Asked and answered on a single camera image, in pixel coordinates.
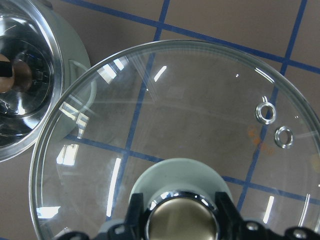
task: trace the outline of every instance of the glass lid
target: glass lid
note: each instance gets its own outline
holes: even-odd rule
[[[190,40],[130,48],[82,75],[46,121],[30,174],[37,234],[95,237],[172,158],[214,169],[244,219],[319,232],[319,129],[301,93],[251,55]]]

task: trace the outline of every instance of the tiled floor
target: tiled floor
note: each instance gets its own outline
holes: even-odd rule
[[[51,0],[51,2],[53,9],[78,32],[92,65],[118,51],[154,40],[193,39],[225,44],[248,52],[280,71],[301,91],[320,116],[318,100],[320,89],[320,51],[318,47],[320,17],[318,13],[320,4],[317,0]],[[175,57],[175,62],[178,63],[179,56]],[[150,75],[159,70],[161,63],[161,58],[155,59]],[[206,66],[204,63],[201,67],[205,69],[212,66]],[[215,67],[221,70],[226,66]],[[234,136],[239,137],[247,133],[247,126],[235,123],[230,132],[223,133],[229,137],[231,143],[229,149],[225,149],[224,141],[214,141],[211,138],[212,135],[223,136],[221,131],[228,129],[230,123],[221,120],[219,126],[211,126],[212,116],[197,118],[190,115],[187,110],[181,110],[182,99],[177,98],[177,95],[172,97],[170,93],[181,93],[182,90],[178,84],[170,89],[172,80],[170,80],[171,85],[165,83],[157,86],[148,85],[150,92],[144,97],[144,103],[147,104],[141,108],[136,134],[132,139],[132,145],[128,146],[128,132],[133,114],[135,114],[136,99],[144,71],[139,72],[139,69],[136,70],[134,67],[126,68],[126,71],[123,73],[127,74],[124,76],[126,84],[113,85],[112,90],[98,89],[95,103],[90,108],[91,113],[95,113],[90,115],[90,121],[99,123],[103,119],[105,125],[103,129],[97,129],[97,125],[88,124],[83,136],[87,141],[77,143],[79,144],[78,156],[81,156],[77,158],[77,169],[58,169],[54,161],[47,164],[44,175],[47,183],[46,190],[59,193],[63,195],[60,198],[65,199],[68,199],[69,194],[72,195],[72,199],[77,198],[79,201],[69,202],[70,206],[65,205],[70,211],[70,215],[65,216],[66,223],[51,220],[50,226],[52,226],[53,234],[63,229],[65,224],[71,229],[84,228],[88,229],[90,231],[88,233],[92,236],[95,234],[99,228],[98,225],[105,218],[103,214],[106,210],[106,199],[89,196],[97,196],[98,192],[105,197],[108,196],[108,184],[115,159],[124,158],[124,155],[128,154],[126,147],[129,147],[131,152],[129,156],[126,156],[128,160],[126,168],[123,169],[122,185],[116,193],[120,200],[117,201],[118,204],[114,208],[114,218],[123,218],[125,207],[121,208],[121,205],[126,204],[129,189],[138,176],[154,164],[146,159],[158,161],[172,157],[201,158],[203,162],[212,166],[210,159],[212,156],[225,156],[232,160],[217,160],[212,167],[224,176],[232,192],[234,203],[241,209],[243,216],[261,220],[264,217],[269,197],[274,196],[268,224],[272,229],[281,233],[284,228],[299,224],[305,206],[306,193],[308,193],[310,194],[310,205],[304,225],[315,228],[320,211],[320,194],[317,188],[320,184],[318,178],[320,164],[319,157],[314,151],[314,144],[301,136],[301,133],[308,131],[303,122],[291,122],[291,127],[298,130],[295,133],[300,136],[296,138],[295,148],[292,148],[291,151],[274,148],[272,149],[273,154],[269,154],[268,147],[271,149],[274,145],[273,136],[270,133],[275,130],[274,126],[269,128],[265,137],[266,147],[261,151],[255,163],[255,171],[251,172],[252,176],[247,181],[248,169],[252,164],[252,155],[256,146],[254,143],[246,144],[248,139],[244,140],[242,145],[237,145],[240,141],[234,138]],[[189,72],[177,70],[176,74],[179,74],[180,78],[188,79]],[[250,100],[261,97],[260,92],[255,91],[259,88],[258,82],[257,85],[250,86],[232,85],[230,82],[228,84],[229,93],[239,90],[250,95]],[[210,94],[210,89],[201,89],[201,85],[192,85],[192,82],[188,83],[188,86],[192,90],[184,89],[183,93],[185,99],[192,98],[192,102],[187,102],[187,104],[192,105],[200,114],[202,113],[201,107],[218,109],[219,113],[227,114],[235,102],[230,97],[230,102],[225,102],[225,105],[221,106],[218,104],[219,97],[225,99],[227,93],[221,92],[220,95],[215,95],[214,99],[206,99],[196,93],[207,91],[207,95],[211,97],[213,95]],[[224,89],[224,86],[219,85],[219,81],[215,82],[215,86]],[[272,90],[271,87],[265,89],[265,92],[270,96]],[[112,100],[108,102],[108,105],[105,104],[106,94]],[[239,100],[244,102],[248,109],[255,108],[255,100],[245,102],[246,94],[239,96]],[[123,103],[123,100],[130,100],[129,104]],[[208,104],[212,101],[215,101],[216,105]],[[286,97],[279,93],[277,103],[287,102]],[[252,116],[246,112],[246,109],[243,109],[242,112],[243,121],[250,125]],[[279,125],[284,125],[292,116],[301,114],[288,104],[278,104],[277,109]],[[174,122],[178,120],[183,122],[182,119],[187,119],[184,121],[185,125],[179,124],[173,127]],[[195,127],[185,129],[185,126],[192,124]],[[251,127],[259,128],[260,131],[257,121],[252,121]],[[179,138],[181,131],[184,131],[188,139],[192,139],[197,133],[201,133],[202,137],[199,140],[186,141],[183,145],[184,149],[174,147],[174,144],[181,142]],[[64,141],[75,143],[76,139],[71,135]],[[209,147],[203,144],[208,141],[211,141],[215,150],[213,147],[210,148],[212,145]],[[192,151],[193,148],[197,148],[198,152]],[[247,159],[244,153],[250,153],[250,159]],[[31,154],[30,149],[18,157],[0,163],[0,237],[5,239],[36,239],[28,206]],[[89,167],[83,166],[88,160],[91,161]],[[81,174],[76,178],[81,179],[81,182],[73,182],[75,173]],[[58,179],[55,178],[57,174],[60,174],[59,177],[65,183],[63,191],[57,187],[58,184],[52,182]],[[73,189],[74,185],[81,186],[81,189]],[[54,199],[44,199],[44,201],[55,204]],[[97,213],[97,209],[100,209],[101,212],[92,214],[91,208],[96,209],[94,213]],[[72,216],[83,215],[90,217],[87,220],[72,218]]]

